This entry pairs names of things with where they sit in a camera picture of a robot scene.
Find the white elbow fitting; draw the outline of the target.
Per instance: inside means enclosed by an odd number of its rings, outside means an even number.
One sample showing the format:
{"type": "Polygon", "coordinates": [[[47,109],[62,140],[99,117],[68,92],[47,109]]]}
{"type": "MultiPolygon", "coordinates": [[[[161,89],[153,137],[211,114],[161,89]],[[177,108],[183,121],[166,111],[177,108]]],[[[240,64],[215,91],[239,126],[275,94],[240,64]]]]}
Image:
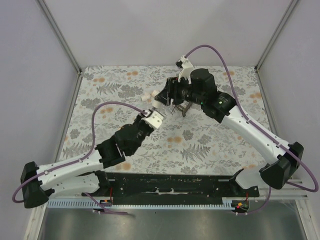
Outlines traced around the white elbow fitting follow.
{"type": "Polygon", "coordinates": [[[155,108],[155,109],[160,109],[162,108],[163,104],[157,100],[153,100],[152,101],[152,107],[155,108]]]}

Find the white elbow fitting left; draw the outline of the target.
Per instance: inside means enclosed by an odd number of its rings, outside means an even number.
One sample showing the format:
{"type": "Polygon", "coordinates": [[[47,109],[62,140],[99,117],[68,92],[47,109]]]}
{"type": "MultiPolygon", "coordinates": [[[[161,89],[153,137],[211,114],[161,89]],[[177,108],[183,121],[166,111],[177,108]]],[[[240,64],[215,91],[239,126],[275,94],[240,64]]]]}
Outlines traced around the white elbow fitting left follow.
{"type": "Polygon", "coordinates": [[[145,92],[140,96],[140,99],[142,102],[151,102],[157,94],[158,92],[156,90],[152,92],[145,92]]]}

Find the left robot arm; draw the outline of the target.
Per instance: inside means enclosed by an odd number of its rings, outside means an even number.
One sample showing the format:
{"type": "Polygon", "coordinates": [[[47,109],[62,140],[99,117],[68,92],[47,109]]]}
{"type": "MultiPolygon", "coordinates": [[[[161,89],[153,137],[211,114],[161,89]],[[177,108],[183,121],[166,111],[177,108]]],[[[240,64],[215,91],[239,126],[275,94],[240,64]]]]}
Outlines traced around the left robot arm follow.
{"type": "Polygon", "coordinates": [[[125,161],[142,145],[146,137],[162,124],[155,116],[138,116],[132,124],[126,124],[109,139],[97,144],[91,153],[62,162],[38,166],[34,161],[24,165],[20,181],[23,204],[26,209],[45,204],[58,193],[58,183],[77,176],[102,171],[125,161]]]}

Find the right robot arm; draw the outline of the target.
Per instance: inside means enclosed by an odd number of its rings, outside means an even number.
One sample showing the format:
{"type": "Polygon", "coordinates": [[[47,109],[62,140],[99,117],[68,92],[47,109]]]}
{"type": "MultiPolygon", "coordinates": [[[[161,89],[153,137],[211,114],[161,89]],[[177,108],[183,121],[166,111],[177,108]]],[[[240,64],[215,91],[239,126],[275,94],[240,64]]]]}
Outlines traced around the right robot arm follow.
{"type": "Polygon", "coordinates": [[[237,171],[230,182],[246,190],[267,184],[280,190],[299,168],[303,146],[288,143],[264,128],[241,111],[236,100],[217,89],[214,76],[206,68],[194,69],[189,77],[169,77],[165,87],[154,97],[154,106],[180,105],[183,102],[199,105],[210,118],[235,131],[250,143],[266,161],[254,168],[237,171]]]}

